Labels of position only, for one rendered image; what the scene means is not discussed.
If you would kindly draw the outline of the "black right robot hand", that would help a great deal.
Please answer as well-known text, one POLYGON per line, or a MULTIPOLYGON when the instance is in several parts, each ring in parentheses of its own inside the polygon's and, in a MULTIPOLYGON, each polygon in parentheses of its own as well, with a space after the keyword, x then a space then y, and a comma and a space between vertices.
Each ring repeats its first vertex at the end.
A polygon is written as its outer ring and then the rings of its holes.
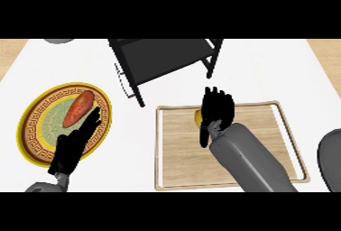
POLYGON ((200 126, 200 145, 209 146, 210 131, 209 127, 213 121, 222 121, 221 130, 223 131, 234 122, 235 118, 235 101, 223 90, 206 88, 206 94, 201 104, 201 126, 200 126))

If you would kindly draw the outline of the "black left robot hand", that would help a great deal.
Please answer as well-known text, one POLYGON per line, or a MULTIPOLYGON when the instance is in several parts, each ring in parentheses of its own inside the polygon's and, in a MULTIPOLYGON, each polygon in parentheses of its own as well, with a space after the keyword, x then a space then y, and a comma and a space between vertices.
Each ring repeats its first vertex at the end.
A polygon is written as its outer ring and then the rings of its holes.
POLYGON ((68 135, 61 134, 55 157, 48 170, 51 175, 63 173, 71 175, 76 170, 89 139, 94 136, 98 126, 101 125, 101 108, 97 107, 85 120, 83 125, 68 135))

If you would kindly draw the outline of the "pale wooden tray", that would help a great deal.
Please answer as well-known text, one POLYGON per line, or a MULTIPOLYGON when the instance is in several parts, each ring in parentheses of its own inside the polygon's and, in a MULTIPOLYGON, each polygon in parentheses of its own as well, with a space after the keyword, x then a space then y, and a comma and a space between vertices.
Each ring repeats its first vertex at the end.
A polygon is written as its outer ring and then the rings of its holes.
MULTIPOLYGON (((206 189, 238 185, 209 149, 200 146, 198 106, 157 108, 156 188, 206 189)), ((278 101, 237 105, 235 121, 244 124, 277 157, 291 182, 311 177, 293 131, 278 101)))

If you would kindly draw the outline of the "black tiered shelf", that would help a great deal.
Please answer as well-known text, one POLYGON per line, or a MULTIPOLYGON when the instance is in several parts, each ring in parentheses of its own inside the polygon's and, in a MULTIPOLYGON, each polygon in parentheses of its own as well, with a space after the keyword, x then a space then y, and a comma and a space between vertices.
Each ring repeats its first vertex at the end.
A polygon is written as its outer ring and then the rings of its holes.
POLYGON ((130 88, 145 107, 139 86, 198 61, 212 78, 223 39, 110 39, 130 88))

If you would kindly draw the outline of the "yellow patterned plate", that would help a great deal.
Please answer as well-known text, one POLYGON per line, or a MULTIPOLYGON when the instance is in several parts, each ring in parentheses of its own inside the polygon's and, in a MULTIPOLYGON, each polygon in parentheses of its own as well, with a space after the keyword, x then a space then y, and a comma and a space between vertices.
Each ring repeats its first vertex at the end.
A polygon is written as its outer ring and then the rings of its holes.
POLYGON ((89 83, 66 83, 49 89, 33 101, 21 117, 17 141, 24 158, 37 166, 49 167, 57 151, 58 136, 68 135, 80 128, 89 113, 68 127, 63 127, 64 118, 77 97, 94 93, 92 109, 101 108, 102 123, 89 139, 82 158, 86 158, 102 144, 113 123, 113 106, 104 91, 89 83))

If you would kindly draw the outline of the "red sweet potato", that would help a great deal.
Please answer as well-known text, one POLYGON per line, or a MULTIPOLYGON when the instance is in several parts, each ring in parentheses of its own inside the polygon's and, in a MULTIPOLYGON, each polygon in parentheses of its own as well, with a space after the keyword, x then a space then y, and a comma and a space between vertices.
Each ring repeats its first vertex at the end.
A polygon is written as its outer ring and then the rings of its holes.
POLYGON ((63 122, 64 128, 71 127, 79 122, 86 113, 91 111, 94 106, 94 100, 95 94, 91 90, 86 90, 76 98, 76 101, 68 109, 67 116, 63 122))

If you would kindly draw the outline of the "dark grey rounded object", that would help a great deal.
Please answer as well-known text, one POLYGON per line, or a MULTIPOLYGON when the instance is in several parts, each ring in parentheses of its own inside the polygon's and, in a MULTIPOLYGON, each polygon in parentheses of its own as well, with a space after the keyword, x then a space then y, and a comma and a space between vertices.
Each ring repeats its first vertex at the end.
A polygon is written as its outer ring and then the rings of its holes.
POLYGON ((318 150, 321 176, 331 192, 341 192, 341 129, 321 139, 318 150))

